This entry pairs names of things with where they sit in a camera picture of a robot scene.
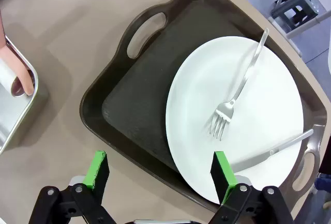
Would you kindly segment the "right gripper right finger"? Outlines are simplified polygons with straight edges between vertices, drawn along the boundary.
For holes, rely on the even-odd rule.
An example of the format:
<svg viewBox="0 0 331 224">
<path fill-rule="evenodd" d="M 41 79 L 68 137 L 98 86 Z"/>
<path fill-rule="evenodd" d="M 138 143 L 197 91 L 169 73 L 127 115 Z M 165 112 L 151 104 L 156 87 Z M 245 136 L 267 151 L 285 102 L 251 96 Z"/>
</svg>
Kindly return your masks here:
<svg viewBox="0 0 331 224">
<path fill-rule="evenodd" d="M 252 223 L 294 222 L 279 188 L 259 191 L 239 183 L 223 151 L 214 152 L 210 174 L 221 204 L 210 223 L 237 223 L 241 218 Z"/>
</svg>

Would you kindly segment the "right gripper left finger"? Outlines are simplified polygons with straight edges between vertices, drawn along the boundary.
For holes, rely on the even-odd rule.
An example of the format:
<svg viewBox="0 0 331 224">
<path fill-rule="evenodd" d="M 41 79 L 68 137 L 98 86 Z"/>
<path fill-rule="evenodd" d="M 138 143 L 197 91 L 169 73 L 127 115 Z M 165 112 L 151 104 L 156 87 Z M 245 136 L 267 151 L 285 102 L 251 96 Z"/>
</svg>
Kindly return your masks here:
<svg viewBox="0 0 331 224">
<path fill-rule="evenodd" d="M 55 186 L 40 190 L 29 223 L 69 223 L 73 217 L 86 223 L 115 223 L 101 205 L 109 174 L 106 152 L 96 151 L 82 182 L 64 190 Z"/>
</svg>

